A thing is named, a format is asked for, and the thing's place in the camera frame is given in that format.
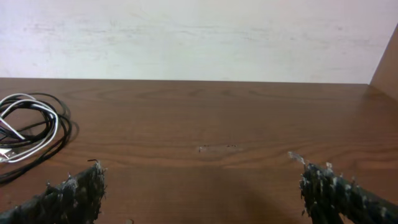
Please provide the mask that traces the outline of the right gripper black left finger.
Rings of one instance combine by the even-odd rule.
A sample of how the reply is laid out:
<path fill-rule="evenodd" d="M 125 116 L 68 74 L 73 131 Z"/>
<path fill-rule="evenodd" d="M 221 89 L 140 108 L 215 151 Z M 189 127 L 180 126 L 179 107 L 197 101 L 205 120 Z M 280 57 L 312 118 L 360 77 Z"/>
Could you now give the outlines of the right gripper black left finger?
<path fill-rule="evenodd" d="M 1 212 L 1 224 L 86 224 L 98 219 L 105 195 L 104 169 L 98 160 L 80 173 L 12 209 Z"/>

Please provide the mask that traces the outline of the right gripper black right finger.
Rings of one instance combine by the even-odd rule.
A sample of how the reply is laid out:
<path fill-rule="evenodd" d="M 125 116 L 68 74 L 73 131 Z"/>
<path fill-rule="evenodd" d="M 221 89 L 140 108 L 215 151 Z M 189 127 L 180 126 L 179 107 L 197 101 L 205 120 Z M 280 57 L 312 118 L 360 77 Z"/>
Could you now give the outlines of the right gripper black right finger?
<path fill-rule="evenodd" d="M 355 179 L 336 175 L 331 163 L 321 167 L 294 152 L 289 157 L 303 164 L 299 181 L 302 214 L 313 224 L 343 224 L 344 218 L 355 224 L 397 224 L 396 204 L 363 189 Z"/>

